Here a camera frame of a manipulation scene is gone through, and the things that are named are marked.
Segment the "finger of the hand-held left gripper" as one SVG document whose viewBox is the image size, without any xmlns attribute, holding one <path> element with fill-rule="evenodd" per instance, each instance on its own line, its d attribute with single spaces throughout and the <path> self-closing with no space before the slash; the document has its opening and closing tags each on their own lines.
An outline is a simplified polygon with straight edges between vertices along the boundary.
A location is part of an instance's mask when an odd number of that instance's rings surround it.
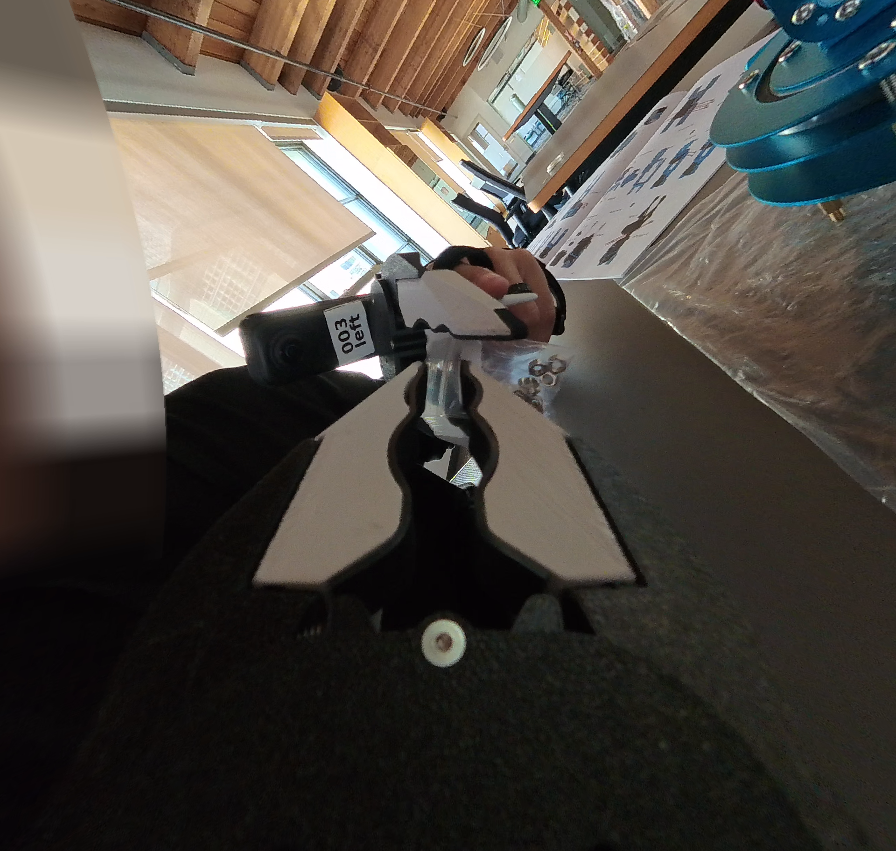
<svg viewBox="0 0 896 851">
<path fill-rule="evenodd" d="M 508 307 L 537 298 L 525 286 L 496 299 L 455 272 L 399 280 L 399 311 L 407 328 L 447 332 L 462 341 L 525 339 L 526 325 Z"/>
<path fill-rule="evenodd" d="M 445 478 L 455 487 L 473 489 L 483 478 L 470 446 L 471 421 L 463 391 L 463 354 L 480 353 L 479 342 L 454 337 L 427 338 L 427 386 L 421 426 L 452 449 Z"/>
</svg>

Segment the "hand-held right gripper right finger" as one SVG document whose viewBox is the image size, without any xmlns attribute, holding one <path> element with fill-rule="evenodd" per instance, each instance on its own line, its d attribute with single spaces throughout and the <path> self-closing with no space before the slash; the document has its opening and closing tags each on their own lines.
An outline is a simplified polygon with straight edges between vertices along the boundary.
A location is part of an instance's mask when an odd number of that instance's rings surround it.
<svg viewBox="0 0 896 851">
<path fill-rule="evenodd" d="M 566 433 L 462 368 L 479 484 L 455 521 L 455 613 L 482 630 L 592 631 L 581 592 L 642 582 Z"/>
</svg>

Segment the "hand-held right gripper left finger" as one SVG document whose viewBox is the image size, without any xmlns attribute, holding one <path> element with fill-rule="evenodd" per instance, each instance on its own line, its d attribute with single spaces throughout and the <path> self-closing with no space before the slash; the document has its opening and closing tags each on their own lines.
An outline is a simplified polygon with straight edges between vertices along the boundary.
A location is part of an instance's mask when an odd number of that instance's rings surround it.
<svg viewBox="0 0 896 851">
<path fill-rule="evenodd" d="M 413 363 L 322 432 L 253 577 L 257 587 L 335 590 L 394 549 L 409 526 L 396 442 L 417 418 L 426 369 Z"/>
</svg>

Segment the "small clear screw bag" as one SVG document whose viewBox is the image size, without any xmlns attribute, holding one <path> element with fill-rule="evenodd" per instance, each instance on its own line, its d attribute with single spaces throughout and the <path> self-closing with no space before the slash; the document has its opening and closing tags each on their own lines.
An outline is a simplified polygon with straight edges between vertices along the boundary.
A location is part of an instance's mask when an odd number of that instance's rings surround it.
<svg viewBox="0 0 896 851">
<path fill-rule="evenodd" d="M 429 332 L 427 337 L 452 335 Z M 476 366 L 540 413 L 551 416 L 564 373 L 574 358 L 569 349 L 528 340 L 462 342 L 480 344 L 480 353 L 463 354 L 463 364 Z"/>
</svg>

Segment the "person's left hand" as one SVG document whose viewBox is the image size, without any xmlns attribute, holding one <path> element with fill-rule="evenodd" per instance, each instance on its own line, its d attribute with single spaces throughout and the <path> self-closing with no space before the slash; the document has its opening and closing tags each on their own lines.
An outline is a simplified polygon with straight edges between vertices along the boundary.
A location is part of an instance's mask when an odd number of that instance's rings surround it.
<svg viewBox="0 0 896 851">
<path fill-rule="evenodd" d="M 472 264 L 468 257 L 455 267 L 455 272 L 482 289 L 489 297 L 502 299 L 511 285 L 525 283 L 537 300 L 509 307 L 508 310 L 527 327 L 532 342 L 550 342 L 554 321 L 554 297 L 539 261 L 526 250 L 488 248 L 485 253 L 492 267 Z"/>
</svg>

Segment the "large paned window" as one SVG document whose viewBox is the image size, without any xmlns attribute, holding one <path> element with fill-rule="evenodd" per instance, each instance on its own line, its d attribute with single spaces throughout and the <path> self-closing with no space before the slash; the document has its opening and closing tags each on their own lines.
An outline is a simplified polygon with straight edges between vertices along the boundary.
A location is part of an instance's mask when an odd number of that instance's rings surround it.
<svg viewBox="0 0 896 851">
<path fill-rule="evenodd" d="M 397 252 L 424 261 L 445 239 L 340 143 L 326 137 L 277 141 L 292 163 L 287 177 L 333 199 L 367 227 L 368 237 L 312 269 L 295 250 L 279 251 L 260 234 L 230 250 L 194 258 L 162 273 L 163 244 L 151 241 L 151 293 L 159 329 L 163 392 L 225 366 L 244 364 L 239 320 L 249 311 L 275 311 L 369 290 L 376 268 Z"/>
</svg>

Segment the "black office chair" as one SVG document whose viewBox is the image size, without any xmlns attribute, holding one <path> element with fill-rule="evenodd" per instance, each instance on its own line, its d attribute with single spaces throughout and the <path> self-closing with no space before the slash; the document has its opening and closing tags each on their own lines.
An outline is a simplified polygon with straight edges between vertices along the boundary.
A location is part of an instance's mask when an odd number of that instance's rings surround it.
<svg viewBox="0 0 896 851">
<path fill-rule="evenodd" d="M 527 248 L 550 218 L 543 211 L 530 208 L 521 186 L 513 185 L 470 160 L 461 160 L 461 168 L 470 176 L 472 185 L 499 200 L 506 213 L 502 216 L 497 210 L 464 194 L 455 195 L 452 204 L 487 222 L 510 247 Z"/>
</svg>

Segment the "printed instruction sheet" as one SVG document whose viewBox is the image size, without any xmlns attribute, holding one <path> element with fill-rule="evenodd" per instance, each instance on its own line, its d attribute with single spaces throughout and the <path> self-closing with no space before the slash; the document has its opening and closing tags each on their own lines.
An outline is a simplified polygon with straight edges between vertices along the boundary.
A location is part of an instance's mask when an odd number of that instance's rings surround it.
<svg viewBox="0 0 896 851">
<path fill-rule="evenodd" d="M 725 163 L 710 128 L 745 65 L 772 35 L 668 94 L 623 140 L 529 251 L 559 280 L 612 279 L 635 260 Z"/>
</svg>

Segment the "grey table with wood edge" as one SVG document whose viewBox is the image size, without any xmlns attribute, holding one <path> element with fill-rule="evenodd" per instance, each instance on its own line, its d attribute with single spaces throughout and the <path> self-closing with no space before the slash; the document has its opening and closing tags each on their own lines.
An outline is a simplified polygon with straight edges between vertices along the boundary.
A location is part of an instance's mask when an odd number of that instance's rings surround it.
<svg viewBox="0 0 896 851">
<path fill-rule="evenodd" d="M 595 169 L 668 93 L 728 59 L 764 23 L 753 0 L 669 0 L 525 167 L 531 209 Z"/>
</svg>

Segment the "large clear plastic bag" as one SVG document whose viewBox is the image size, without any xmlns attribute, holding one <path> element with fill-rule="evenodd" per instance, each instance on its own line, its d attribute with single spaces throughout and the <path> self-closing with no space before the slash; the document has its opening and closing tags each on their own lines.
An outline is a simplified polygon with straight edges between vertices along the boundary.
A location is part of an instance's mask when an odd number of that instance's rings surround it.
<svg viewBox="0 0 896 851">
<path fill-rule="evenodd" d="M 619 283 L 895 508 L 894 185 L 776 208 L 728 167 Z"/>
</svg>

